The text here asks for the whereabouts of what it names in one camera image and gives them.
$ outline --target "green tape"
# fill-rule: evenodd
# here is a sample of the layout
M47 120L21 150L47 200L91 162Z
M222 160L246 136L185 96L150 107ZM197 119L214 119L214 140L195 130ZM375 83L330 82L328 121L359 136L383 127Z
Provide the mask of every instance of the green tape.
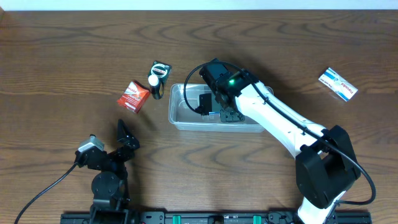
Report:
M253 216L253 224L261 224L261 216L254 215Z
M173 216L173 224L181 224L181 216L174 215Z

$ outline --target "small bottle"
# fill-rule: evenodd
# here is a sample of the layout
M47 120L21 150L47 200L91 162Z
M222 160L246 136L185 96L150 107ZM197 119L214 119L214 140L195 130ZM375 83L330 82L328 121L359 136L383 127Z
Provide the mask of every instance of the small bottle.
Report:
M159 78L156 75L149 75L148 82L150 84L150 93L158 100L163 97L163 88L160 89L162 83L160 82Z

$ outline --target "dark green package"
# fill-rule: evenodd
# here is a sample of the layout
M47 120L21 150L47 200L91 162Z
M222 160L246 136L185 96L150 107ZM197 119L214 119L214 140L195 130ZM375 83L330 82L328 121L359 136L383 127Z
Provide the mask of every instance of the dark green package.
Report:
M162 84L166 85L166 81L171 72L172 72L171 65L167 65L166 63L155 61L152 65L152 68L150 68L148 77L149 77L149 75L156 75L159 78L159 80L162 82Z

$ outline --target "wooden table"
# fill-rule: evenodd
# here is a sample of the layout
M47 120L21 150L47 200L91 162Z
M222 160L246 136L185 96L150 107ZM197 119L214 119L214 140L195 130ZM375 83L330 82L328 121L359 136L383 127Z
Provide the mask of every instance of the wooden table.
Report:
M349 133L376 183L375 223L398 219L396 11L6 12L0 26L0 222L72 165L96 134L112 151L125 120L141 148L128 164L133 203L167 210L297 208L295 162L268 132L179 131L170 87L214 57L254 72L306 118ZM173 66L161 100L139 114L116 100L147 83L154 60ZM318 81L332 67L359 91L349 102ZM192 83L203 83L199 75ZM20 223L59 223L87 211L98 172L75 169ZM362 177L344 199L366 200Z

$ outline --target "white wall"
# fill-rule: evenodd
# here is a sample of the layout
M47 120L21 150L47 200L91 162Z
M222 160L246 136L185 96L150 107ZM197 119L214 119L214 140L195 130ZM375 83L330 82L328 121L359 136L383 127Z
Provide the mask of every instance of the white wall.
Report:
M398 9L398 0L0 0L20 10Z

